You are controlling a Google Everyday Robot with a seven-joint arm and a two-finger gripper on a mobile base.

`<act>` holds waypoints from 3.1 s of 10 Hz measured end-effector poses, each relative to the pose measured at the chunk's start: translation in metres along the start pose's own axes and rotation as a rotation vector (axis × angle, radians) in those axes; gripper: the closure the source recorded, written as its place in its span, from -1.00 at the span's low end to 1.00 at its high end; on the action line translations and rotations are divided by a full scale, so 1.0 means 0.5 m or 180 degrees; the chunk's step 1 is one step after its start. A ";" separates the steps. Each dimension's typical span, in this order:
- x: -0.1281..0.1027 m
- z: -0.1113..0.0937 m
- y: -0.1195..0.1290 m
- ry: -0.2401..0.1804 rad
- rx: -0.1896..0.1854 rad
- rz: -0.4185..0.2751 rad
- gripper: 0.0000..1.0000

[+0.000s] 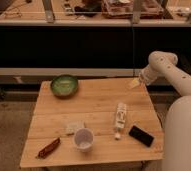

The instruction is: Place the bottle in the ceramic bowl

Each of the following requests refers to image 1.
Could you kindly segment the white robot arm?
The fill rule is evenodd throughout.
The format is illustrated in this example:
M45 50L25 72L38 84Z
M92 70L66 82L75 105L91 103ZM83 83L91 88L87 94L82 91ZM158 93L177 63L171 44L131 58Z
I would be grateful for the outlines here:
M179 69L177 62L174 53L153 51L148 65L129 84L130 88L150 85L162 76L180 95L165 120L162 171L191 171L191 75Z

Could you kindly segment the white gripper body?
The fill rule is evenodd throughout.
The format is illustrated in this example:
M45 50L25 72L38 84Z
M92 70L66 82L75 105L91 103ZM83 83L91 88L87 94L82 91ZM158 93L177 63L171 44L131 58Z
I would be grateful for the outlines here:
M156 80L156 73L150 67L145 67L139 73L139 80L145 85L151 85Z

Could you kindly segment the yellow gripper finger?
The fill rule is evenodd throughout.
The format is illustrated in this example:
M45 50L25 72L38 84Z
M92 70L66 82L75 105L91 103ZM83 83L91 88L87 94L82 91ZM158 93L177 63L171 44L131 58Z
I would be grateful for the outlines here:
M129 83L129 88L133 89L135 87L138 87L141 84L140 80L138 78L133 78L131 82Z

